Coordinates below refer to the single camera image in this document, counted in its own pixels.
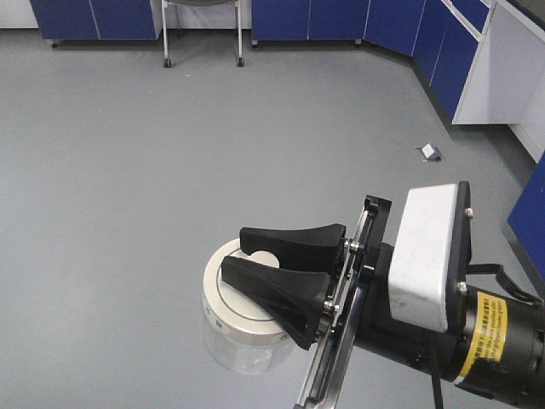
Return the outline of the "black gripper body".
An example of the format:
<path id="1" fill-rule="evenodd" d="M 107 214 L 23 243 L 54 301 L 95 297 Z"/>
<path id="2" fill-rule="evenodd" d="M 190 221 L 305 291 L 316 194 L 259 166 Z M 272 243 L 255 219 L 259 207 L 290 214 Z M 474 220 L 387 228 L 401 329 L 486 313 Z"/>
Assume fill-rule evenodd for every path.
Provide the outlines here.
<path id="1" fill-rule="evenodd" d="M 424 358 L 431 376 L 432 390 L 439 392 L 439 361 L 435 344 L 437 332 L 392 318 L 387 277 L 394 247 L 382 243 L 390 201 L 368 196 L 354 238 L 349 242 L 346 265 L 340 285 L 348 290 L 341 315 L 320 338 L 305 378 L 298 408 L 333 408 L 338 401 L 353 346 L 359 335 L 369 336 L 376 307 L 385 305 L 385 321 L 396 328 L 415 327 L 423 334 Z"/>

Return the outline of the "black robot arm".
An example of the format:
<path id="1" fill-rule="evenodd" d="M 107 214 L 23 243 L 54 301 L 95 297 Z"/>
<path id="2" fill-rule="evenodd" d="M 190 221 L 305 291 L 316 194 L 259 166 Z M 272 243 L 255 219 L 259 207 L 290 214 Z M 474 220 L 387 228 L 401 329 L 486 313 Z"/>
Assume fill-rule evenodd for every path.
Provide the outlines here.
<path id="1" fill-rule="evenodd" d="M 544 405 L 544 302 L 499 264 L 474 264 L 469 185 L 413 188 L 393 245 L 388 199 L 367 196 L 352 238 L 341 224 L 242 228 L 221 277 L 315 355 L 300 408 L 333 408 L 354 348 L 516 408 Z"/>

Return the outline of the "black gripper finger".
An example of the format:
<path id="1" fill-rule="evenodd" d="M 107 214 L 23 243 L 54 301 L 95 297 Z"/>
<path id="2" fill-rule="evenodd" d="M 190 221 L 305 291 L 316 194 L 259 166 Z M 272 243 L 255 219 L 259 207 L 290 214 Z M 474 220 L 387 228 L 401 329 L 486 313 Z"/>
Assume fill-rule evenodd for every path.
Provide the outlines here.
<path id="1" fill-rule="evenodd" d="M 267 251 L 282 269 L 334 273 L 339 265 L 346 227 L 339 223 L 299 230 L 241 228 L 241 250 L 252 255 Z"/>
<path id="2" fill-rule="evenodd" d="M 221 278 L 271 315 L 301 349 L 311 348 L 331 284 L 326 272 L 286 270 L 226 256 Z"/>

